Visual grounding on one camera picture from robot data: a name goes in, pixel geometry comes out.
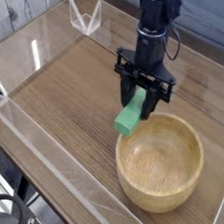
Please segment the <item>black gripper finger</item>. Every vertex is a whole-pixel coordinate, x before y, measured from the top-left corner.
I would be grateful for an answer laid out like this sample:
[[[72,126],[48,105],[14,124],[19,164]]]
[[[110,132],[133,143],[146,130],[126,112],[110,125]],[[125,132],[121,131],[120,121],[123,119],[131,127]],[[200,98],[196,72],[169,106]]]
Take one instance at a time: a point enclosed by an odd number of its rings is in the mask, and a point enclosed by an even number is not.
[[[136,81],[130,75],[121,75],[121,102],[127,106],[135,95]]]
[[[156,108],[158,100],[160,98],[159,95],[159,87],[151,86],[146,90],[146,96],[142,107],[141,119],[147,120],[151,112]]]

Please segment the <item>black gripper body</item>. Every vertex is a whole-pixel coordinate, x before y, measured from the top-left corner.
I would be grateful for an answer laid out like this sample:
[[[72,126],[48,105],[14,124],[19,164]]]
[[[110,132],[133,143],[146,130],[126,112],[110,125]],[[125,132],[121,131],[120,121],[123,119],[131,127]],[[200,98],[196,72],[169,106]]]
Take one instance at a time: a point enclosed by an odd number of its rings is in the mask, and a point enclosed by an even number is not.
[[[169,102],[176,78],[166,69],[164,54],[167,53],[168,28],[161,31],[145,28],[142,23],[137,27],[136,49],[131,51],[119,47],[115,71],[120,75],[130,75],[145,91],[159,87],[159,100]]]

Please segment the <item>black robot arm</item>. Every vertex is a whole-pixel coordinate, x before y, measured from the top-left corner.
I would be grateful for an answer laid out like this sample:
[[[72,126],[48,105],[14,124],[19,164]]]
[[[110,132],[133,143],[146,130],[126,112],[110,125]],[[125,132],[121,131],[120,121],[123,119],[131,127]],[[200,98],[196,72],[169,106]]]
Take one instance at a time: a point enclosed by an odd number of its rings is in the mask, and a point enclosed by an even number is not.
[[[127,106],[135,88],[146,91],[140,118],[147,120],[158,101],[169,102],[176,78],[166,68],[164,57],[175,60],[181,43],[172,22],[179,17],[182,0],[140,0],[136,48],[118,48],[115,71],[121,79],[121,102]]]

